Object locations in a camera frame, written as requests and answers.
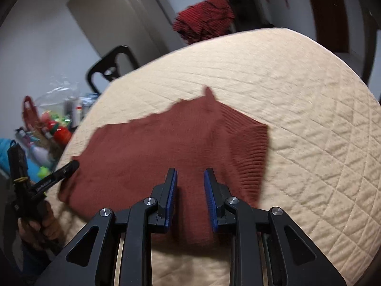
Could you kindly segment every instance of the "yellow-green object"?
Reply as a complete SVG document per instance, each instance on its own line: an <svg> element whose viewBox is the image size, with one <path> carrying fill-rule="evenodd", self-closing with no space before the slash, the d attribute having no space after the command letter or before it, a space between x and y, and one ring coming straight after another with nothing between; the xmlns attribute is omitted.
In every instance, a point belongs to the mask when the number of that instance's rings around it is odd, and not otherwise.
<svg viewBox="0 0 381 286"><path fill-rule="evenodd" d="M50 174L50 171L46 167L40 167L39 172L37 173L37 176L39 179L43 179L44 177L47 177Z"/></svg>

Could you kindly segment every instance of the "mattress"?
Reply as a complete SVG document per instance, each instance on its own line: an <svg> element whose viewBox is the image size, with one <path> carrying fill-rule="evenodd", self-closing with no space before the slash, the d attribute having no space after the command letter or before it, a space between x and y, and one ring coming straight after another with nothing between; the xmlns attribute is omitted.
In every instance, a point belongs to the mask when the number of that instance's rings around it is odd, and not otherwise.
<svg viewBox="0 0 381 286"><path fill-rule="evenodd" d="M339 58L306 36L274 28L196 43L113 81L60 160L96 128L162 112L202 94L269 126L261 209L282 207L353 285L381 244L381 107ZM70 240L84 221L48 200ZM228 285L229 256L154 250L154 285Z"/></svg>

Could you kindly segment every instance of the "red bottle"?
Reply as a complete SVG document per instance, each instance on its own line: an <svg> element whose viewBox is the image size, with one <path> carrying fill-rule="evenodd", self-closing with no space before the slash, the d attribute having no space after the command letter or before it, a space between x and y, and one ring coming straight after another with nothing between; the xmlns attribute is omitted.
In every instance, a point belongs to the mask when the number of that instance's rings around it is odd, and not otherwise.
<svg viewBox="0 0 381 286"><path fill-rule="evenodd" d="M54 139L62 145L66 147L71 139L71 132L64 126L61 126L58 122L54 120L49 120L46 122L46 126L48 127L50 133L54 137Z"/></svg>

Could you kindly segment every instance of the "beige quilted mattress cover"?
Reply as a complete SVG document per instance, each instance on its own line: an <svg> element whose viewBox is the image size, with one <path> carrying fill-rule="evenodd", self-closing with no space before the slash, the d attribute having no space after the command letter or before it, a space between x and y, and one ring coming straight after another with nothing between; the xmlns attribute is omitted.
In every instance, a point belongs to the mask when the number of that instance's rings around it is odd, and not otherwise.
<svg viewBox="0 0 381 286"><path fill-rule="evenodd" d="M167 109L212 87L223 103L269 126L260 208L282 207L348 285L381 244L381 107L331 52L287 29L237 33L168 54L110 84L61 161L96 128ZM84 222L48 194L70 240ZM154 285L228 285L227 252L152 252Z"/></svg>

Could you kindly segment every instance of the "blue gripper pad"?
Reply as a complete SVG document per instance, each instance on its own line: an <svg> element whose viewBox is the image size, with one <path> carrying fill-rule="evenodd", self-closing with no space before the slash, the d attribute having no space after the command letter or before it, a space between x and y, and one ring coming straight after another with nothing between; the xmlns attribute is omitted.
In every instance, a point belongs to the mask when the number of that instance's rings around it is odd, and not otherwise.
<svg viewBox="0 0 381 286"><path fill-rule="evenodd" d="M217 232L218 231L217 207L216 207L216 202L213 196L212 186L210 183L208 171L204 172L204 188L205 188L206 202L208 204L210 223L213 228L213 232Z"/></svg>
<svg viewBox="0 0 381 286"><path fill-rule="evenodd" d="M168 201L165 207L165 231L167 232L172 223L173 208L175 206L175 197L177 189L177 171L175 170L172 176L171 189L168 195Z"/></svg>

